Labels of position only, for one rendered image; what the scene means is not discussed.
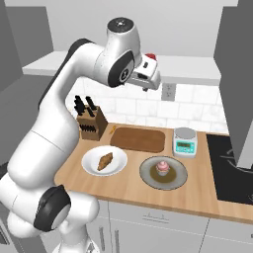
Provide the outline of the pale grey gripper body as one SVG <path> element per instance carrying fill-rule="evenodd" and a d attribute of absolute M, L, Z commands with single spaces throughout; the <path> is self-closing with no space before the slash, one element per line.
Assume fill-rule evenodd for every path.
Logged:
<path fill-rule="evenodd" d="M 145 70 L 135 69 L 127 80 L 127 83 L 141 88 L 145 87 L 151 90 L 157 90 L 161 84 L 161 77 L 157 69 L 150 73 Z"/>

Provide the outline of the brown wooden cutting board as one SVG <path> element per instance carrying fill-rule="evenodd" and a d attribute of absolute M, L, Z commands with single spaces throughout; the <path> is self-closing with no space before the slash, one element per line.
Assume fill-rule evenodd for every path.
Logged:
<path fill-rule="evenodd" d="M 159 153 L 164 150 L 165 134 L 160 130 L 119 127 L 110 145 L 121 149 Z"/>

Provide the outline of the wooden knife block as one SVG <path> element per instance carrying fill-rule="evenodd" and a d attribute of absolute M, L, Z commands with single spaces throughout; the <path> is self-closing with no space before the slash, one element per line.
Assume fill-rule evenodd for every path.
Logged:
<path fill-rule="evenodd" d="M 81 116 L 77 116 L 76 121 L 80 127 L 80 136 L 83 139 L 89 140 L 99 141 L 108 125 L 100 107 L 97 107 L 97 109 L 93 111 L 93 117 L 90 116 L 89 110 L 86 109 Z"/>

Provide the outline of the teal and white kitchen scale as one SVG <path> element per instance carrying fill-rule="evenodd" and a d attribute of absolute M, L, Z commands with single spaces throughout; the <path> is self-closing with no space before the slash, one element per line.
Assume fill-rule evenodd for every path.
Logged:
<path fill-rule="evenodd" d="M 173 131 L 173 155 L 181 158 L 195 158 L 198 149 L 197 132 L 188 127 L 177 127 Z"/>

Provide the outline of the pink cupcake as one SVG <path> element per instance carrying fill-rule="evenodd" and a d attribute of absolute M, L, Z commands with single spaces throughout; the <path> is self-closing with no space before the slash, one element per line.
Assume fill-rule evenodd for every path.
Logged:
<path fill-rule="evenodd" d="M 156 171 L 159 176 L 166 176 L 170 171 L 170 166 L 166 161 L 160 161 L 156 164 Z"/>

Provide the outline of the grey plate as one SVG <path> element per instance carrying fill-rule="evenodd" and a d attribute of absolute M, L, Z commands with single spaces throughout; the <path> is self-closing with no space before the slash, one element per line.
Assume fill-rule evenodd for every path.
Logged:
<path fill-rule="evenodd" d="M 167 170 L 159 171 L 157 165 L 165 162 Z M 188 179 L 186 167 L 169 156 L 152 156 L 139 167 L 139 175 L 144 183 L 158 190 L 174 190 L 183 186 Z"/>

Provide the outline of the white plate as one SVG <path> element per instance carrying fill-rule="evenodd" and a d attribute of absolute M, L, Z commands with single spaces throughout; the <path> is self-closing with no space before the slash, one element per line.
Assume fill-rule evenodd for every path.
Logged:
<path fill-rule="evenodd" d="M 102 170 L 99 170 L 101 158 L 111 153 L 113 159 Z M 127 166 L 127 154 L 120 148 L 102 145 L 87 151 L 81 161 L 83 169 L 91 175 L 106 177 L 121 172 Z"/>

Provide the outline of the black hob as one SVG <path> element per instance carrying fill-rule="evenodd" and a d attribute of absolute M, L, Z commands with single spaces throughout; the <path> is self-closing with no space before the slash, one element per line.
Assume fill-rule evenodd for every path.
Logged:
<path fill-rule="evenodd" d="M 253 206 L 253 167 L 236 166 L 228 136 L 208 134 L 207 142 L 217 198 Z"/>

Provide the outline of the white cupboard door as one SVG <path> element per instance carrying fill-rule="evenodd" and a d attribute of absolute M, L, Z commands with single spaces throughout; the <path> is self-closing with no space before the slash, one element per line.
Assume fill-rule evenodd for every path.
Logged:
<path fill-rule="evenodd" d="M 200 253 L 253 253 L 253 242 L 206 236 Z"/>
<path fill-rule="evenodd" d="M 120 231 L 121 253 L 200 253 L 203 237 L 199 234 L 111 220 L 114 249 L 115 230 Z"/>
<path fill-rule="evenodd" d="M 92 240 L 99 247 L 101 253 L 112 253 L 111 230 L 109 220 L 109 206 L 107 201 L 99 201 L 100 210 L 97 217 L 87 224 L 87 230 Z M 104 227 L 106 250 L 102 251 L 99 227 Z"/>

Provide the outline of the wide white drawer front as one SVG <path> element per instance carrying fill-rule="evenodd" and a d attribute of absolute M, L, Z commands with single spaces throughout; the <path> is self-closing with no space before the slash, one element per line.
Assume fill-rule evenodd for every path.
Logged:
<path fill-rule="evenodd" d="M 137 224 L 150 225 L 154 227 L 168 228 L 177 231 L 189 232 L 203 235 L 208 225 L 206 217 L 144 207 L 119 204 L 109 202 L 110 218 L 120 221 L 129 221 Z M 159 222 L 156 220 L 142 219 L 144 214 L 151 213 L 152 215 L 164 214 L 169 218 L 169 222 Z"/>

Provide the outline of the narrow white drawer front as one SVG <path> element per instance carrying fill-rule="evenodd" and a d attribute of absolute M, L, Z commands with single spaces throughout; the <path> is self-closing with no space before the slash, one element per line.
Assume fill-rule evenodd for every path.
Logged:
<path fill-rule="evenodd" d="M 211 218 L 207 235 L 253 244 L 253 224 Z"/>

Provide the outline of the grey wall outlet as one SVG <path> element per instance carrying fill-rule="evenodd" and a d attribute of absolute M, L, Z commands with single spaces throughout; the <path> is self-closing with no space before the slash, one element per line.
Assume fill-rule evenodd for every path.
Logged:
<path fill-rule="evenodd" d="M 174 83 L 163 83 L 162 84 L 162 101 L 174 101 L 176 95 L 176 85 Z"/>

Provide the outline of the white wall shelf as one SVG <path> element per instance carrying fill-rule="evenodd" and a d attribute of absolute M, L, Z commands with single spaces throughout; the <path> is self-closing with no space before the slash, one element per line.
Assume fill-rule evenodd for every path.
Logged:
<path fill-rule="evenodd" d="M 29 75 L 53 76 L 66 56 L 66 51 L 53 51 L 23 67 Z M 218 86 L 221 78 L 212 57 L 157 55 L 163 83 Z"/>

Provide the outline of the black handled knife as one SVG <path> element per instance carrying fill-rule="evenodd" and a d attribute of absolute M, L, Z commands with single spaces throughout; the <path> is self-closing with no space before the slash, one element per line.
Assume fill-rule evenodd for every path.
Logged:
<path fill-rule="evenodd" d="M 86 96 L 85 100 L 88 103 L 88 109 L 90 109 L 91 111 L 97 111 L 97 107 L 95 106 L 90 96 Z"/>
<path fill-rule="evenodd" d="M 76 110 L 78 115 L 81 116 L 85 111 L 85 106 L 84 106 L 81 98 L 78 95 L 75 96 L 74 103 L 75 103 L 74 109 Z"/>

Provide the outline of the grey wall cabinet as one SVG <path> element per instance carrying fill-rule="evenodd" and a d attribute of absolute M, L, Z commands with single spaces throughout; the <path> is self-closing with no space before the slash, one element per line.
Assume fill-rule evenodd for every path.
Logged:
<path fill-rule="evenodd" d="M 53 51 L 46 8 L 0 0 L 0 92 L 23 76 L 22 68 Z"/>
<path fill-rule="evenodd" d="M 253 0 L 223 8 L 214 59 L 235 166 L 253 170 Z"/>

